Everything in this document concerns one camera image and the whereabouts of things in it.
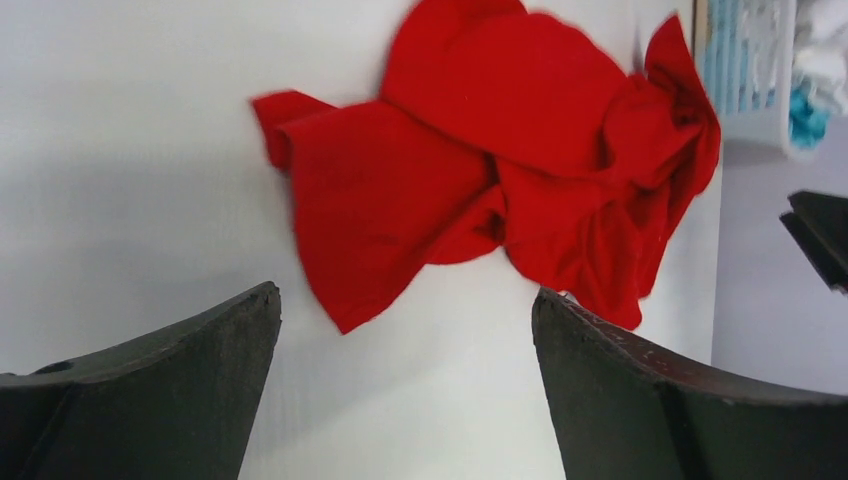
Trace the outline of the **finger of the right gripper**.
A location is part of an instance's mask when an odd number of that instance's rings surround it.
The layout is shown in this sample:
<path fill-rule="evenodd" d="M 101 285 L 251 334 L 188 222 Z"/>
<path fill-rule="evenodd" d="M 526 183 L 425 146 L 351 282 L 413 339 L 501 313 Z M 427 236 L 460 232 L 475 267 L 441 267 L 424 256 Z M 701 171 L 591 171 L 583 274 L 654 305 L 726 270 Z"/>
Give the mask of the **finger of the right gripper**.
<path fill-rule="evenodd" d="M 810 190 L 788 196 L 780 221 L 831 291 L 847 294 L 847 198 Z"/>

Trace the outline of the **turquoise t shirt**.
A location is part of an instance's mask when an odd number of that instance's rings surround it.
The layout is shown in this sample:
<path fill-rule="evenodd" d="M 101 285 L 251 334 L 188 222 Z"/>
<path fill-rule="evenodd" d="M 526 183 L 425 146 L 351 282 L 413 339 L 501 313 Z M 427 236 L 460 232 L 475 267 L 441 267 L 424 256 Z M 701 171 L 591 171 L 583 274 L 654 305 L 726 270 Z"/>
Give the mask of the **turquoise t shirt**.
<path fill-rule="evenodd" d="M 800 150 L 814 150 L 826 135 L 831 113 L 810 103 L 806 92 L 794 88 L 789 97 L 789 138 Z"/>

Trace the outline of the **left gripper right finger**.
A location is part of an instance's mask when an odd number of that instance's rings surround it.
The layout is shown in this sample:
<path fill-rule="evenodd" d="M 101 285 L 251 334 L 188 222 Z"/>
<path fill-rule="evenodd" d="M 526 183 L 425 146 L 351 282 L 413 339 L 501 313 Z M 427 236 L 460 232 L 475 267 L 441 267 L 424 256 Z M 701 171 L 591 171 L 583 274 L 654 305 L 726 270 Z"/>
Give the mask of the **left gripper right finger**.
<path fill-rule="evenodd" d="M 677 354 L 541 289 L 532 334 L 570 479 L 843 479 L 847 400 Z"/>

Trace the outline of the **red t shirt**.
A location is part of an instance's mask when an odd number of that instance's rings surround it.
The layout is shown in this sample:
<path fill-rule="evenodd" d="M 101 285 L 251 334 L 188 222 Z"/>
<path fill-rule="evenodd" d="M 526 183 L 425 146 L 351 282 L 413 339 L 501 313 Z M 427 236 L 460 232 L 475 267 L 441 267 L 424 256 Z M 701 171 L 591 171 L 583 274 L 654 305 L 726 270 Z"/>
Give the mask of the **red t shirt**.
<path fill-rule="evenodd" d="M 518 1 L 422 1 L 372 100 L 336 107 L 287 90 L 251 105 L 290 181 L 306 280 L 342 333 L 423 267 L 496 249 L 523 277 L 634 329 L 721 150 L 677 16 L 630 73 Z"/>

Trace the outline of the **white t shirt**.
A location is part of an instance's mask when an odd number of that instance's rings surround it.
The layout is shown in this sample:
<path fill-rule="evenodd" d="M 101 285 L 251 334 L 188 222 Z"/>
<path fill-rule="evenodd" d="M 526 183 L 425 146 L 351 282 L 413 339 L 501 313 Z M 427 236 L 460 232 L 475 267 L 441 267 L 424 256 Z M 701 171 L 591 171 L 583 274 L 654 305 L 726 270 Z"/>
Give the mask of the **white t shirt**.
<path fill-rule="evenodd" d="M 776 41 L 781 33 L 776 1 L 744 1 L 739 14 L 740 65 L 753 74 L 753 91 L 777 80 Z M 792 86 L 830 115 L 847 114 L 847 3 L 798 1 L 792 35 Z"/>

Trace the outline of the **white laundry basket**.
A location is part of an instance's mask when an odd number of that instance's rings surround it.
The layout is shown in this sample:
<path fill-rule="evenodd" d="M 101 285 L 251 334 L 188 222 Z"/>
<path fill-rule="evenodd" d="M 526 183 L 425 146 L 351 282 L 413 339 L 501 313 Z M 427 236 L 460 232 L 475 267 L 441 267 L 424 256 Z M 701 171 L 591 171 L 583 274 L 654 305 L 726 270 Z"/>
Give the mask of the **white laundry basket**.
<path fill-rule="evenodd" d="M 796 14 L 791 0 L 697 1 L 693 51 L 725 144 L 808 163 L 789 133 Z"/>

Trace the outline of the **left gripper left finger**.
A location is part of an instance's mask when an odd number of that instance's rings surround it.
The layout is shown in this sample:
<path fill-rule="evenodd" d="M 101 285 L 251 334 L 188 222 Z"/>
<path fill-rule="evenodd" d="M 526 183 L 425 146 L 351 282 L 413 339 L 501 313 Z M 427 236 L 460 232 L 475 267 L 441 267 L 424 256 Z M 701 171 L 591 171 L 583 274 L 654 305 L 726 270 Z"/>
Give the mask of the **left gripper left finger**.
<path fill-rule="evenodd" d="M 110 348 L 1 377 L 5 479 L 235 479 L 280 327 L 261 283 Z"/>

